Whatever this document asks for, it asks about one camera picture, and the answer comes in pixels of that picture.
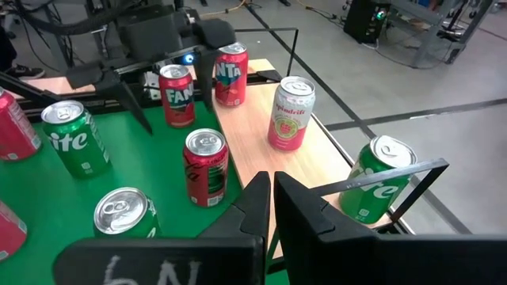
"green mat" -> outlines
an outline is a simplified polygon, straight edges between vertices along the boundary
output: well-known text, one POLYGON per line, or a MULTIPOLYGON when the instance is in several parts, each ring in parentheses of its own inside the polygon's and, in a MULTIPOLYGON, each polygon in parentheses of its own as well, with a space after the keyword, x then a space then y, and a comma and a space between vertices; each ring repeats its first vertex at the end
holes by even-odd
POLYGON ((213 208, 201 208, 186 194, 183 146, 186 135, 209 127, 219 130, 215 116, 196 104, 197 120, 183 129, 167 127, 162 108, 145 109, 154 130, 148 135, 128 112, 95 116, 111 155, 112 168, 90 180, 76 180, 65 170, 40 124, 35 128, 44 147, 34 157, 0 163, 0 200, 27 225, 28 239, 0 263, 0 283, 53 284, 56 255, 73 241, 93 236, 93 210, 115 188, 131 186, 146 193, 156 206, 163 237, 195 237, 215 221, 241 191, 230 161, 227 194, 213 208))

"red soda can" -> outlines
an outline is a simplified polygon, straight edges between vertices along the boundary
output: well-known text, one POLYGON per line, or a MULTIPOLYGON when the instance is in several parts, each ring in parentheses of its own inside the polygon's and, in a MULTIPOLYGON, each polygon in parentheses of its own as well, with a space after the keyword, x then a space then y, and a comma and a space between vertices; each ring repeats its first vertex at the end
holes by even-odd
POLYGON ((158 77, 166 122, 171 127, 186 127, 196 120, 193 79, 185 66, 170 64, 158 77))
POLYGON ((0 158, 19 161, 34 155, 41 146, 16 98, 0 87, 0 158))
POLYGON ((243 104, 248 76, 248 53, 246 46, 235 43, 220 48, 222 54, 216 59, 215 99, 224 106, 243 104))
POLYGON ((229 148, 223 135, 207 128, 191 132, 183 158, 189 198, 202 207, 218 204, 227 186, 229 148))
POLYGON ((26 240, 26 225, 0 201, 0 261, 13 255, 26 240))

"computer tower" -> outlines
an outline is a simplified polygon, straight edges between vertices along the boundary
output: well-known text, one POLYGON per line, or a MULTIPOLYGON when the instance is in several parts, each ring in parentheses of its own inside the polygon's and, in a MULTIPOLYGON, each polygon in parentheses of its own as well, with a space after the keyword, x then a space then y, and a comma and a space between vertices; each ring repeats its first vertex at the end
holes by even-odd
POLYGON ((353 0, 344 32, 358 43, 374 44, 380 36, 390 4, 372 0, 353 0))

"soda can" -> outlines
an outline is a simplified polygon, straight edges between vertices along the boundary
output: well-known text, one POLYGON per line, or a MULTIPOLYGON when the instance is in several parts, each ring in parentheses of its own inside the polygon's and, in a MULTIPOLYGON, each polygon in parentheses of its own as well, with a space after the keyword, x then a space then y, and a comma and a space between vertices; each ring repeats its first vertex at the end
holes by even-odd
POLYGON ((193 79, 186 66, 170 64, 158 77, 166 122, 171 127, 186 127, 196 120, 193 79))
POLYGON ((215 99, 224 106, 243 104, 246 97, 248 76, 248 53, 246 45, 235 43, 221 47, 216 59, 215 99))
POLYGON ((0 261, 18 251, 25 240, 25 223, 0 201, 0 261))
POLYGON ((156 238, 161 233, 153 201, 132 187, 104 196, 95 207, 93 224, 96 238, 156 238))
POLYGON ((315 104, 315 86, 299 76, 288 76, 276 88, 269 121, 268 141, 279 150, 296 150, 315 104))
POLYGON ((187 136, 183 149, 187 193, 197 205, 212 207, 223 199, 228 155, 225 138, 218 131, 203 128, 187 136))
MULTIPOLYGON (((417 156, 409 146, 387 135, 381 135, 361 149, 349 178, 363 177, 415 163, 417 156)), ((409 182, 410 176, 404 176, 365 185, 342 192, 338 201, 343 212, 349 217, 372 224, 387 212, 409 182)))
POLYGON ((49 142, 72 176, 92 177, 110 166, 97 125, 81 103, 54 103, 42 111, 41 117, 49 142))
POLYGON ((19 161, 36 154, 41 146, 16 98, 0 87, 0 159, 19 161))

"wooden board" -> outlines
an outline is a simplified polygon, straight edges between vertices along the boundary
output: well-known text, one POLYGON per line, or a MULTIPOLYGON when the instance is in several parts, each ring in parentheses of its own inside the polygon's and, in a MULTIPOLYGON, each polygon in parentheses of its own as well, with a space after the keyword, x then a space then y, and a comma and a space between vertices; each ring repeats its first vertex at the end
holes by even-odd
MULTIPOLYGON (((313 119, 298 150, 285 152, 269 145, 267 134, 277 86, 247 86, 246 101, 237 108, 215 103, 215 111, 242 187, 247 186, 258 171, 268 171, 272 181, 275 171, 285 171, 308 188, 345 180, 350 166, 313 119)), ((324 199, 337 207, 338 195, 325 196, 324 199)), ((269 242, 276 228, 274 213, 272 198, 269 242)), ((389 218, 384 216, 376 224, 367 226, 375 228, 389 222, 389 218)), ((278 245, 274 257, 281 256, 281 247, 278 245)))
MULTIPOLYGON (((193 78, 196 79, 196 73, 193 69, 193 66, 189 66, 190 73, 193 78)), ((248 73, 253 74, 258 71, 263 70, 274 70, 275 68, 267 59, 252 59, 248 62, 248 73)), ((39 89, 46 89, 52 91, 55 94, 65 94, 65 93, 81 93, 81 92, 93 92, 95 88, 93 85, 84 86, 79 89, 72 89, 71 85, 65 77, 57 77, 57 78, 41 78, 41 79, 33 79, 26 81, 31 86, 35 86, 39 89)), ((22 99, 23 97, 14 94, 16 99, 22 99)))

